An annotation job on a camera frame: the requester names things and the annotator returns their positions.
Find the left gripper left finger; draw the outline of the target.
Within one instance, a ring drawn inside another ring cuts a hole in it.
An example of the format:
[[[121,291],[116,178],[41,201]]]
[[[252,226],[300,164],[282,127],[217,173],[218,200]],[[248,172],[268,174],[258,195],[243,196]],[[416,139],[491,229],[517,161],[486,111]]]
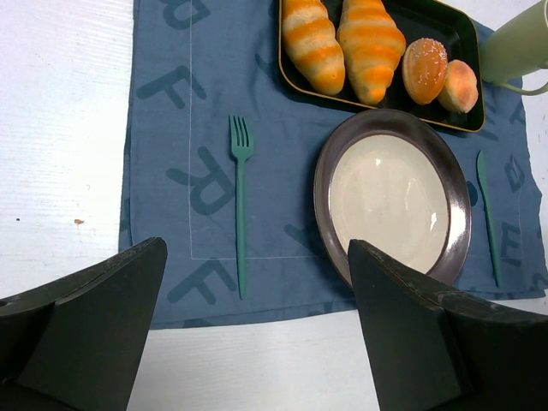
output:
[[[1,300],[3,410],[124,410],[164,276],[149,238]]]

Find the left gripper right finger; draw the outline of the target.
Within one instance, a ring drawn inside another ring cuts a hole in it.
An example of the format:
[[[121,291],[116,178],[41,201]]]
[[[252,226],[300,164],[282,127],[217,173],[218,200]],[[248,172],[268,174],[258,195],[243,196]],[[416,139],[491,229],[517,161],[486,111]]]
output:
[[[348,262],[381,409],[546,409],[545,315],[471,296],[363,240]]]

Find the orange striped croissant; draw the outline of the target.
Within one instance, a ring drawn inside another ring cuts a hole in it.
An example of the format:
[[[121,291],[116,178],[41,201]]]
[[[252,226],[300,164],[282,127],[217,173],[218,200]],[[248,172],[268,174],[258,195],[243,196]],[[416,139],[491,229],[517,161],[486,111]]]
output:
[[[343,2],[337,40],[356,97],[366,105],[381,102],[406,50],[406,39],[384,4]]]

